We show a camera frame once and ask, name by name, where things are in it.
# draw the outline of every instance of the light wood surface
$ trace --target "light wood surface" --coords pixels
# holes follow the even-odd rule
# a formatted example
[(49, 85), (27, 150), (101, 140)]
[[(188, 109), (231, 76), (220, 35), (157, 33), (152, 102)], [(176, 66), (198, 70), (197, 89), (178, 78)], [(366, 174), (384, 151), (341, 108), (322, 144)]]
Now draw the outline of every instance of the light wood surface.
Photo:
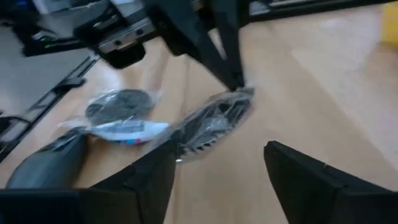
[[(369, 6), (242, 28), (254, 109), (207, 157), (178, 165), (165, 223), (287, 223), (262, 157), (270, 140), (398, 190), (398, 53), (379, 43), (380, 15), (380, 6)], [(124, 70), (98, 62), (85, 86), (63, 98), (0, 163), (0, 184), (103, 91), (159, 90), (150, 118), (171, 123), (224, 91), (201, 65), (169, 55), (160, 39), (146, 49), (143, 61)], [(92, 141), (76, 187), (121, 170), (144, 148)]]

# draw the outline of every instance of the wooden table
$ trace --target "wooden table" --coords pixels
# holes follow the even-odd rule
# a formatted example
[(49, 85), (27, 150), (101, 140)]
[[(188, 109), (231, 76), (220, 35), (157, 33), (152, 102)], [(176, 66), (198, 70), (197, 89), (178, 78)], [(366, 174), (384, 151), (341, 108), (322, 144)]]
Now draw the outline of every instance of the wooden table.
[[(287, 223), (267, 176), (263, 146), (278, 140), (375, 184), (398, 190), (398, 54), (379, 44), (380, 6), (250, 24), (241, 29), (248, 82), (245, 123), (202, 160), (178, 165), (165, 223)], [(149, 88), (162, 97), (150, 118), (174, 122), (224, 88), (163, 42), (143, 61), (114, 70), (99, 61), (0, 163), (0, 183), (22, 160), (65, 132), (103, 91)], [(138, 159), (145, 146), (92, 141), (76, 187), (89, 187)]]

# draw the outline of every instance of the yellow object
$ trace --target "yellow object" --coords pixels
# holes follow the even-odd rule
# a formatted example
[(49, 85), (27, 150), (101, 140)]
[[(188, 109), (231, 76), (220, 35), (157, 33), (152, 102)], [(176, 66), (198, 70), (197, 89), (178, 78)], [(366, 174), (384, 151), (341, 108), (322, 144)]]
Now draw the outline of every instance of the yellow object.
[(381, 41), (398, 47), (398, 2), (383, 5)]

